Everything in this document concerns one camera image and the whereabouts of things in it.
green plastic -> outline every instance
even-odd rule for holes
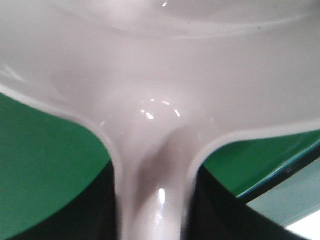
[[[320,131],[233,143],[205,166],[238,195],[318,141]],[[85,128],[0,95],[0,240],[60,210],[109,160]]]
[[[85,128],[0,95],[0,240],[64,207],[109,160]]]
[[[229,191],[238,196],[319,142],[320,130],[236,142],[214,152],[204,165]]]

green surface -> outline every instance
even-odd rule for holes
[[[238,195],[318,141],[320,131],[233,143],[205,166]],[[61,209],[108,161],[88,130],[0,95],[0,240]]]
[[[240,195],[281,165],[320,142],[320,130],[229,144],[204,163],[233,194]]]
[[[0,95],[0,240],[64,207],[108,161],[88,130]]]

curved white plastic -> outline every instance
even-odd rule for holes
[[[99,136],[120,239],[179,240],[209,154],[320,129],[320,3],[2,0],[0,91]]]

white plastic surface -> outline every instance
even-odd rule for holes
[[[121,240],[179,240],[213,151],[320,129],[320,3],[2,0],[0,91],[101,139]]]

green background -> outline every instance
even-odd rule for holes
[[[205,162],[235,195],[320,141],[320,131],[227,145]],[[110,160],[72,122],[0,95],[0,240],[48,218],[79,195]]]

